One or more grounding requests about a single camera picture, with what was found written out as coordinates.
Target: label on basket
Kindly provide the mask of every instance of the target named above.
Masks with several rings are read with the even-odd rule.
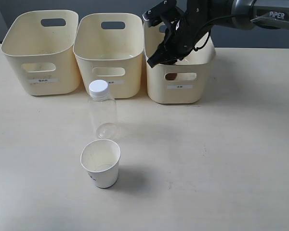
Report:
[[[167,89],[190,89],[193,85],[168,85]]]
[[[30,83],[54,83],[59,82],[57,78],[39,78],[39,79],[29,79]]]
[[[124,84],[124,80],[108,81],[108,84]]]

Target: clear plastic bottle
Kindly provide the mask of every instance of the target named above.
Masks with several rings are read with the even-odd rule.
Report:
[[[111,139],[118,133],[117,106],[108,83],[95,80],[89,85],[90,116],[94,133],[100,139]]]

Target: robotic arm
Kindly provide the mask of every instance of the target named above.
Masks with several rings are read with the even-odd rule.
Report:
[[[164,0],[143,14],[149,27],[161,22],[167,26],[164,40],[148,59],[151,67],[174,64],[192,50],[202,49],[195,45],[205,34],[210,36],[214,25],[289,29],[289,0],[187,0],[185,12],[176,4],[176,0]]]

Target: basket handle hole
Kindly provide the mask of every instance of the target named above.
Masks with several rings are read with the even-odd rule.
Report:
[[[104,30],[123,30],[125,29],[124,22],[102,22],[102,29]]]
[[[56,69],[53,63],[22,64],[21,67],[29,73],[48,72]]]
[[[63,18],[47,18],[40,21],[42,26],[51,27],[51,26],[65,26],[66,21]]]
[[[167,27],[166,27],[166,25],[161,25],[158,29],[159,29],[160,33],[165,33]]]
[[[165,75],[167,81],[193,81],[196,78],[196,73],[168,73]]]
[[[122,67],[96,67],[92,72],[98,77],[121,77],[125,75],[125,69]]]

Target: cup rim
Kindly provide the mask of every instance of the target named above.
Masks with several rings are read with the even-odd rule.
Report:
[[[91,171],[91,170],[88,170],[88,169],[82,164],[82,155],[83,155],[83,152],[85,151],[85,149],[86,149],[90,144],[92,144],[92,143],[94,143],[94,142],[98,142],[98,141],[111,141],[111,142],[113,142],[113,143],[119,148],[119,158],[118,158],[118,160],[115,162],[114,165],[112,165],[111,167],[109,167],[109,168],[107,168],[107,169],[105,169],[105,170],[102,170],[102,171]],[[119,146],[116,142],[114,142],[114,141],[112,141],[112,140],[109,140],[109,139],[99,139],[99,140],[95,140],[95,141],[92,141],[92,142],[88,143],[88,144],[83,148],[83,150],[82,150],[82,152],[81,152],[81,155],[80,155],[80,164],[81,164],[81,166],[82,166],[85,170],[87,170],[88,172],[100,173],[100,172],[106,172],[106,171],[112,169],[114,166],[117,165],[117,163],[119,162],[120,159],[121,159],[121,148],[120,148],[120,146]]]

